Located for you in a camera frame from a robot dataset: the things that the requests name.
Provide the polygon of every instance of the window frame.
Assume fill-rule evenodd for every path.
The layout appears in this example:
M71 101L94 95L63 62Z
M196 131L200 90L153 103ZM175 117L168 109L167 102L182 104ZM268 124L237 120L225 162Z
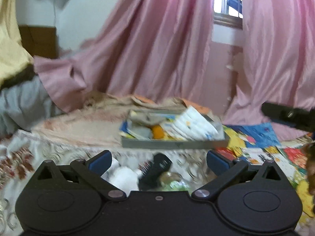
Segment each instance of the window frame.
M214 13L214 23L217 25L243 29L243 19L229 15L227 0L222 0L221 13Z

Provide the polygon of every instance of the pink wall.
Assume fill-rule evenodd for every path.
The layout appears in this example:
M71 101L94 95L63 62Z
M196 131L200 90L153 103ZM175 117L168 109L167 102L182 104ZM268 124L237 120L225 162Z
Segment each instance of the pink wall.
M242 47L212 42L210 63L205 72L202 105L216 115L223 115L235 95L237 72L231 70L233 57L243 52Z

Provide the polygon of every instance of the blue cloth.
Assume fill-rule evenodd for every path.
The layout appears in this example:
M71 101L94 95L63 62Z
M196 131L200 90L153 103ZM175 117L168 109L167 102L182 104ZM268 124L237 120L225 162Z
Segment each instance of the blue cloth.
M226 125L237 132L241 139L245 140L246 147L249 148L266 148L269 146L280 145L280 142L270 123L259 125Z

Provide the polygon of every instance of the gray object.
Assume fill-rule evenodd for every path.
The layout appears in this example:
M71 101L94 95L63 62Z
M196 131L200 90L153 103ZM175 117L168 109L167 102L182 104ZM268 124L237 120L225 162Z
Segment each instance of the gray object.
M169 114L169 115L179 115L181 111L168 111L168 110L149 110L146 111L149 113L156 114ZM212 119L203 114L208 121L212 122ZM217 147L227 147L230 141L230 137L224 133L223 140L213 140L213 141L177 141L177 140L159 140L159 139L148 139L148 140L139 140L128 137L121 137L122 147L124 148L141 148L141 149L206 149L210 150Z
M0 138L18 129L30 131L39 122L63 114L38 76L0 92Z

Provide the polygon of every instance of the orange object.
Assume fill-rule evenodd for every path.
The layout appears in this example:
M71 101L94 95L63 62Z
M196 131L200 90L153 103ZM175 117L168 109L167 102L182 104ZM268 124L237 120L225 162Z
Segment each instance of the orange object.
M153 133L153 139L162 139L164 138L164 130L160 125L155 125L151 128Z

